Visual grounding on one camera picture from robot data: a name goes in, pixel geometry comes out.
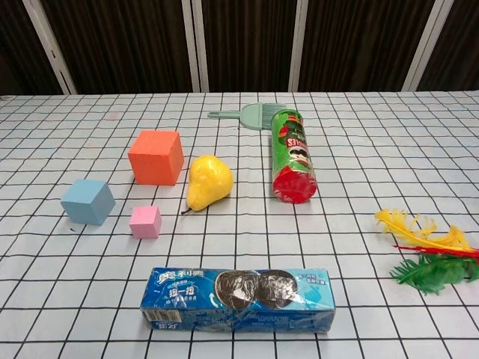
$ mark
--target barcode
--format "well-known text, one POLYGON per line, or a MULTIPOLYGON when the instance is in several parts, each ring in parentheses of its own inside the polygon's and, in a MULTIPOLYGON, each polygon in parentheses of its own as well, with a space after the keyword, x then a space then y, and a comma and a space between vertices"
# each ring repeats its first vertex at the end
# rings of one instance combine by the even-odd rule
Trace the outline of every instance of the barcode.
POLYGON ((178 310, 146 310, 143 312, 149 321, 178 322, 181 323, 181 315, 178 310))

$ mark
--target green can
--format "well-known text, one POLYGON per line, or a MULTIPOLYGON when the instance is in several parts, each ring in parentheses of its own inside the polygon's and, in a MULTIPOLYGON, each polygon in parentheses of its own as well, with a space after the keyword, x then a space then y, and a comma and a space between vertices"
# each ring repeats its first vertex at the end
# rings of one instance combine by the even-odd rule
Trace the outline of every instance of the green can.
POLYGON ((277 112, 271 123, 272 189, 286 203, 303 203, 316 192, 317 183, 298 111, 277 112))

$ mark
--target dark curtain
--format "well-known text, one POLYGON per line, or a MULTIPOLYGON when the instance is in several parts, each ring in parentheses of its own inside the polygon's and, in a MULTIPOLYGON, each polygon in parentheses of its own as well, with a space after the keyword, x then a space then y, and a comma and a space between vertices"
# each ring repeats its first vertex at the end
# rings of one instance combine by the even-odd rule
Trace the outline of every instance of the dark curtain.
POLYGON ((42 0, 79 93, 192 90, 180 0, 42 0))
POLYGON ((434 0, 313 0, 301 91, 399 91, 434 0))
POLYGON ((0 95, 62 93, 21 1, 0 0, 0 95))
POLYGON ((479 90, 479 1, 455 0, 418 90, 479 90))
POLYGON ((210 91, 286 91, 296 0, 203 0, 210 91))

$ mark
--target feather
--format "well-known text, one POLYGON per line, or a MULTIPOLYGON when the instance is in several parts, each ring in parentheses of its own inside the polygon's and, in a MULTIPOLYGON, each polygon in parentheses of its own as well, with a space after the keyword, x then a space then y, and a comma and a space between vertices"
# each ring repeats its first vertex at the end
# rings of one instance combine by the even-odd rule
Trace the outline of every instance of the feather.
POLYGON ((424 294, 439 294, 445 284, 459 283, 466 276, 470 282, 479 279, 479 264, 472 258, 420 254, 417 263, 404 260, 390 274, 399 284, 409 284, 424 294))
POLYGON ((476 258, 476 262, 479 263, 479 250, 474 249, 473 251, 453 251, 451 249, 441 249, 434 247, 404 247, 402 245, 395 245, 395 248, 406 249, 408 251, 417 251, 425 254, 450 254, 455 257, 466 257, 466 258, 476 258))
POLYGON ((430 234, 436 230, 434 220, 425 218, 424 228, 414 229, 419 221, 419 215, 416 215, 411 223, 407 224, 408 215, 404 211, 397 209, 390 211, 383 209, 376 213, 379 223, 384 224, 384 232, 393 233, 398 239, 401 239, 410 245, 420 247, 441 248, 450 251, 474 251, 467 242, 464 232, 455 226, 449 228, 449 233, 443 237, 430 238, 430 234))

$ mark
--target yellow pear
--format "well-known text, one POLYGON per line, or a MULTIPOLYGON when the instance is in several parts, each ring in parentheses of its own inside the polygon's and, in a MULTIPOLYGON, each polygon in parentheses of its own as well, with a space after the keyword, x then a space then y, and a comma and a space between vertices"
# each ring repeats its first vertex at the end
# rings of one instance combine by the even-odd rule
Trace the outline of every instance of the yellow pear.
POLYGON ((233 188, 233 174, 225 163, 215 156, 201 156, 189 170, 186 203, 189 209, 201 211, 211 203, 227 196, 233 188))

